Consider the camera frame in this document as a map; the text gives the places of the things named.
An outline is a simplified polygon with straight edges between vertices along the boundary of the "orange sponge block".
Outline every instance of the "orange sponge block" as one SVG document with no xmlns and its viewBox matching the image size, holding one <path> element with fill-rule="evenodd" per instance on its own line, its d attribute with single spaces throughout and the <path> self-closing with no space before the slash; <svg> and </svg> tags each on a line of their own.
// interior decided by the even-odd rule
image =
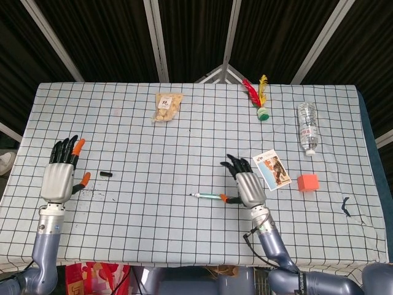
<svg viewBox="0 0 393 295">
<path fill-rule="evenodd" d="M 299 176 L 297 184 L 300 192 L 312 192 L 319 189 L 318 177 L 315 174 Z"/>
</svg>

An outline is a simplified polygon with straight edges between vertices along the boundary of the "card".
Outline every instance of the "card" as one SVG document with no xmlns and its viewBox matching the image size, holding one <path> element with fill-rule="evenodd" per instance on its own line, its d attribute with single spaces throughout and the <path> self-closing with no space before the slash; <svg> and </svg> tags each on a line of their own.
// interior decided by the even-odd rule
<svg viewBox="0 0 393 295">
<path fill-rule="evenodd" d="M 288 172 L 274 149 L 257 155 L 253 159 L 270 191 L 291 183 Z"/>
</svg>

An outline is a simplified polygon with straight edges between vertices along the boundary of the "green pen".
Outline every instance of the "green pen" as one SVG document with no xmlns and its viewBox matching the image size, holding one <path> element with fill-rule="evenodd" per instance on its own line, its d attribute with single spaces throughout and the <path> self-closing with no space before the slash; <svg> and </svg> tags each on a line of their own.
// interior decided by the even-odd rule
<svg viewBox="0 0 393 295">
<path fill-rule="evenodd" d="M 217 195 L 217 194 L 204 194 L 204 193 L 201 193 L 201 192 L 196 192 L 196 193 L 190 194 L 190 195 L 192 195 L 193 197 L 203 198 L 203 199 L 223 200 L 222 196 L 224 196 L 224 198 L 225 198 L 225 195 L 224 195 L 224 194 L 221 194 L 221 195 Z"/>
</svg>

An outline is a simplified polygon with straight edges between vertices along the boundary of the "dark background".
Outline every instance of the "dark background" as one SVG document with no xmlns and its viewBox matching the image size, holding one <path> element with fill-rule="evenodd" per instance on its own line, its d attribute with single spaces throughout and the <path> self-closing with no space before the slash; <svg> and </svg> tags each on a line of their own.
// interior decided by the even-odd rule
<svg viewBox="0 0 393 295">
<path fill-rule="evenodd" d="M 36 0 L 87 82 L 158 82 L 143 0 Z M 230 65 L 289 84 L 338 0 L 243 0 Z M 170 82 L 222 64 L 232 0 L 159 0 Z M 0 1 L 0 121 L 23 134 L 41 82 L 73 81 L 20 1 Z M 355 1 L 303 84 L 354 84 L 375 138 L 393 129 L 393 1 Z M 393 190 L 393 143 L 379 150 Z"/>
</svg>

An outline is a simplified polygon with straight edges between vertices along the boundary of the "metal frame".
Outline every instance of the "metal frame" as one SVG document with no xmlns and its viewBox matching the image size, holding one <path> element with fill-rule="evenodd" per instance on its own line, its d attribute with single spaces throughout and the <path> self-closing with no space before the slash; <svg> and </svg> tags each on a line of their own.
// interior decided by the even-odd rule
<svg viewBox="0 0 393 295">
<path fill-rule="evenodd" d="M 20 0 L 25 9 L 28 11 L 30 16 L 33 18 L 34 22 L 37 24 L 38 28 L 47 38 L 49 44 L 52 46 L 54 51 L 59 56 L 60 60 L 64 63 L 68 71 L 71 73 L 76 82 L 85 82 L 79 70 L 77 69 L 71 57 L 68 55 L 66 49 L 57 38 L 56 33 L 49 25 L 47 19 L 42 14 L 41 10 L 38 8 L 34 0 Z"/>
<path fill-rule="evenodd" d="M 388 145 L 391 142 L 393 142 L 393 129 L 391 131 L 386 132 L 384 135 L 381 135 L 375 140 L 376 147 L 378 149 Z"/>
<path fill-rule="evenodd" d="M 315 40 L 314 45 L 309 50 L 302 65 L 297 70 L 291 84 L 300 84 L 302 82 L 354 3 L 355 0 L 340 0 L 338 2 L 324 28 Z"/>
<path fill-rule="evenodd" d="M 235 40 L 236 27 L 238 26 L 241 0 L 233 0 L 231 17 L 229 19 L 227 43 L 225 45 L 224 60 L 222 62 L 221 81 L 225 82 L 227 78 L 227 69 L 231 59 L 233 41 Z"/>
<path fill-rule="evenodd" d="M 143 0 L 150 40 L 152 41 L 158 79 L 161 83 L 169 82 L 168 65 L 166 64 L 165 43 L 162 33 L 160 6 L 158 0 Z"/>
<path fill-rule="evenodd" d="M 18 141 L 19 143 L 21 143 L 21 141 L 22 141 L 22 136 L 21 135 L 19 135 L 18 133 L 16 133 L 12 129 L 10 129 L 7 126 L 5 126 L 3 123 L 0 123 L 0 132 L 5 133 L 6 135 L 11 137 L 12 139 Z"/>
<path fill-rule="evenodd" d="M 243 79 L 245 78 L 239 71 L 237 71 L 233 66 L 228 65 L 228 74 L 234 77 L 239 84 L 242 84 Z"/>
<path fill-rule="evenodd" d="M 217 69 L 214 69 L 211 74 L 208 74 L 205 78 L 201 78 L 196 81 L 196 83 L 206 83 L 208 80 L 212 79 L 214 76 L 218 75 L 222 71 L 222 66 L 219 66 Z"/>
</svg>

